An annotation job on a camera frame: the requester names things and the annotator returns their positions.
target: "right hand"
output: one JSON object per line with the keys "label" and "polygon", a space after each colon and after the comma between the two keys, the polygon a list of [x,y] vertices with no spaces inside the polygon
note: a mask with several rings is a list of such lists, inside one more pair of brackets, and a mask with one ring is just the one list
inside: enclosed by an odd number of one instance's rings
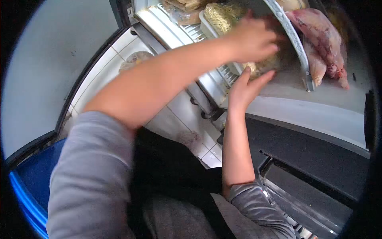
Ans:
{"label": "right hand", "polygon": [[228,95],[228,113],[244,115],[249,104],[260,93],[261,89],[273,78],[275,71],[271,70],[250,82],[251,69],[246,67],[236,80]]}
{"label": "right hand", "polygon": [[268,26],[270,20],[254,19],[251,11],[225,36],[234,62],[261,62],[278,51],[274,43],[280,37]]}

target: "floor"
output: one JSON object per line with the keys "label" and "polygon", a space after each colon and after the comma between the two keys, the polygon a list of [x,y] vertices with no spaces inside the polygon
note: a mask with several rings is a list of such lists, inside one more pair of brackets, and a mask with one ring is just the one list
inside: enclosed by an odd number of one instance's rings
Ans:
{"label": "floor", "polygon": [[[74,96],[69,107],[71,117],[67,117],[62,137],[70,131],[86,103],[118,75],[122,62],[132,53],[141,50],[151,52],[137,36],[131,35],[130,30],[127,30],[105,52]],[[222,147],[216,143],[220,132],[209,120],[201,117],[201,110],[191,104],[190,96],[184,90],[145,127],[165,138],[185,144],[208,167],[222,166]],[[193,138],[192,144],[189,143],[190,138]]]}

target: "food package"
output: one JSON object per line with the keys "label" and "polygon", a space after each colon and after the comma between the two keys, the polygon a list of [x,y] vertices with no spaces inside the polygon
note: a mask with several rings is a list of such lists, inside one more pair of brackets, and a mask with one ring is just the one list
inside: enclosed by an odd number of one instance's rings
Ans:
{"label": "food package", "polygon": [[316,86],[319,86],[326,72],[326,63],[308,39],[304,38],[303,44],[313,82]]}
{"label": "food package", "polygon": [[199,8],[190,12],[185,12],[166,1],[162,1],[164,9],[168,12],[172,22],[178,25],[192,25],[200,23],[199,13],[203,8]]}
{"label": "food package", "polygon": [[309,8],[307,0],[276,0],[284,11],[293,11],[297,9]]}
{"label": "food package", "polygon": [[119,73],[121,73],[124,70],[130,69],[131,67],[143,62],[144,60],[149,59],[150,57],[153,57],[153,55],[150,52],[146,52],[144,50],[134,52],[126,59],[126,61],[122,62],[121,67],[119,69]]}
{"label": "food package", "polygon": [[[204,16],[219,36],[228,33],[245,13],[245,9],[233,3],[226,5],[209,3],[204,10]],[[247,62],[242,66],[243,69],[250,67],[251,78],[257,78],[269,70],[278,69],[280,67],[280,56],[277,53],[262,62]]]}
{"label": "food package", "polygon": [[345,70],[346,46],[337,29],[319,10],[299,9],[285,13],[291,22],[309,39],[325,61],[326,73],[349,89]]}
{"label": "food package", "polygon": [[198,8],[204,8],[207,3],[217,2],[217,0],[166,0],[166,2],[189,13]]}

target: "person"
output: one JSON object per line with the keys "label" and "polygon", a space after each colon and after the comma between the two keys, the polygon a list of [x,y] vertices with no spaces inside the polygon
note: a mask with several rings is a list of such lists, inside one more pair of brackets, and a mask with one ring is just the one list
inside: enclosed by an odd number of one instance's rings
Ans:
{"label": "person", "polygon": [[58,238],[296,238],[255,181],[245,111],[274,76],[232,86],[222,168],[141,126],[203,73],[278,51],[266,20],[179,47],[122,72],[78,116],[50,179],[47,232]]}

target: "grey sweatshirt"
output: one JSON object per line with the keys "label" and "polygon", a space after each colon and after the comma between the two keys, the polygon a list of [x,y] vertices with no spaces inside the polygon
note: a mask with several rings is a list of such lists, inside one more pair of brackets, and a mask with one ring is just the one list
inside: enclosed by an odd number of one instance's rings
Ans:
{"label": "grey sweatshirt", "polygon": [[[50,178],[47,232],[61,238],[135,238],[127,224],[133,135],[99,112],[78,116]],[[257,183],[211,194],[236,238],[296,238]],[[153,238],[216,238],[203,212],[167,197],[144,207]]]}

